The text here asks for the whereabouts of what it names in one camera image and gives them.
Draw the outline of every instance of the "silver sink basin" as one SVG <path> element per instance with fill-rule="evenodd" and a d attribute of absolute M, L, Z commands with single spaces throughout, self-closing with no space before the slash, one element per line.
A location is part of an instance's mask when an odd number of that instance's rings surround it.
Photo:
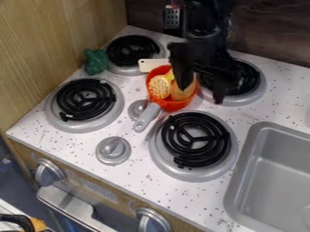
<path fill-rule="evenodd" d="M 257 232 L 309 232 L 310 135 L 271 122 L 255 124 L 224 207 L 239 224 Z"/>

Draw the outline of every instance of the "backsplash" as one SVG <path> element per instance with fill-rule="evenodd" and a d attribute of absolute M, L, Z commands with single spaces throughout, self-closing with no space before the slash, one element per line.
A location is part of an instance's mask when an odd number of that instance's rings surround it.
<path fill-rule="evenodd" d="M 169 0 L 126 0 L 128 24 L 162 32 Z M 234 50 L 310 67 L 310 2 L 236 0 Z"/>

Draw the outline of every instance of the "gray knob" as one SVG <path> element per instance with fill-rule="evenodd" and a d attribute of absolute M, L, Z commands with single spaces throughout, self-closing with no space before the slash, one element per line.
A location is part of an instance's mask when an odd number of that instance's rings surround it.
<path fill-rule="evenodd" d="M 143 113 L 143 111 L 148 106 L 148 100 L 137 100 L 133 102 L 128 108 L 128 115 L 134 121 L 136 121 L 139 116 Z"/>
<path fill-rule="evenodd" d="M 102 140 L 96 148 L 97 159 L 106 165 L 119 165 L 131 155 L 131 145 L 121 137 Z"/>
<path fill-rule="evenodd" d="M 35 180 L 42 187 L 53 185 L 65 179 L 63 171 L 48 159 L 39 159 L 39 166 L 35 172 Z"/>
<path fill-rule="evenodd" d="M 139 232 L 170 232 L 169 221 L 161 214 L 150 208 L 139 208 L 136 218 L 140 221 Z"/>

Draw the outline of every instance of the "white label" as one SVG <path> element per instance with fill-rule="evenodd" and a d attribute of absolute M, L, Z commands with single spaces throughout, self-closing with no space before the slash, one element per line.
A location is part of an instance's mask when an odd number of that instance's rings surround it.
<path fill-rule="evenodd" d="M 80 185 L 79 181 L 77 180 L 77 176 L 75 175 L 74 172 L 67 169 L 65 173 L 66 173 L 67 179 L 70 181 L 72 185 L 74 185 L 75 187 L 78 187 Z"/>
<path fill-rule="evenodd" d="M 119 202 L 118 196 L 115 193 L 112 193 L 111 191 L 109 191 L 108 189 L 105 189 L 96 184 L 93 184 L 87 179 L 80 179 L 80 181 L 86 189 L 97 194 L 98 196 L 103 197 L 115 204 Z"/>

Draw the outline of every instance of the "sticker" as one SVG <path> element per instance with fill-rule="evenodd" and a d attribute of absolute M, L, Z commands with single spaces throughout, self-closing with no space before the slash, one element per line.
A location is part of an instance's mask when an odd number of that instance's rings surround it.
<path fill-rule="evenodd" d="M 131 211 L 132 214 L 136 214 L 136 209 L 137 209 L 137 202 L 134 200 L 131 200 L 128 202 L 129 210 Z"/>
<path fill-rule="evenodd" d="M 36 157 L 35 153 L 31 153 L 31 158 L 33 159 L 35 164 L 38 164 L 38 158 Z"/>
<path fill-rule="evenodd" d="M 65 174 L 67 176 L 67 179 L 69 180 L 69 182 L 74 185 L 75 187 L 80 186 L 79 181 L 77 180 L 77 176 L 74 172 L 72 172 L 71 170 L 66 169 L 65 170 Z"/>
<path fill-rule="evenodd" d="M 87 179 L 80 179 L 80 181 L 86 189 L 97 194 L 98 196 L 105 198 L 115 204 L 119 202 L 118 196 L 115 193 L 112 193 L 111 191 L 109 191 L 108 189 L 105 189 L 96 184 L 93 184 Z"/>

